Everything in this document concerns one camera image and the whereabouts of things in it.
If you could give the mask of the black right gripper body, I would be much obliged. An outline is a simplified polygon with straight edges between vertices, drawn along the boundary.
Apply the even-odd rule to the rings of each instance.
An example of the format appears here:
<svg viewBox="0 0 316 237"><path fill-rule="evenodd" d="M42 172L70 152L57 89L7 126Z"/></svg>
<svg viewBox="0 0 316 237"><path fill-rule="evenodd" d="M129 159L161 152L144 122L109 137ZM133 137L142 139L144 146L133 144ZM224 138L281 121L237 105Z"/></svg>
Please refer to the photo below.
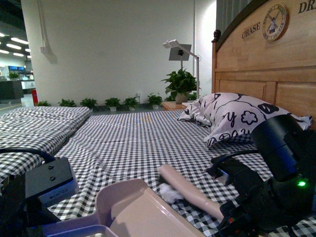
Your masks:
<svg viewBox="0 0 316 237"><path fill-rule="evenodd" d="M278 205L272 192L272 182L263 182L259 174L235 159L234 154L212 159L206 172L224 185L232 184L238 192L233 201L220 206L224 219L217 237L257 237L286 226L291 228L290 216Z"/></svg>

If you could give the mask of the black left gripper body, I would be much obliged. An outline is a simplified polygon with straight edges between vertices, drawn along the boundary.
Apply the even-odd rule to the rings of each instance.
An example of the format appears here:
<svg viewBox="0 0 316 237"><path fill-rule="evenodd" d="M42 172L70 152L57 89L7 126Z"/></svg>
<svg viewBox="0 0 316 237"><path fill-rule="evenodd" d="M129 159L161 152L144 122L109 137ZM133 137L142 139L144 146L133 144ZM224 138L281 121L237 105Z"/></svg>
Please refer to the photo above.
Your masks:
<svg viewBox="0 0 316 237"><path fill-rule="evenodd" d="M42 237L43 225L61 220L40 200L26 199L25 174L10 175L0 191L0 235L2 237Z"/></svg>

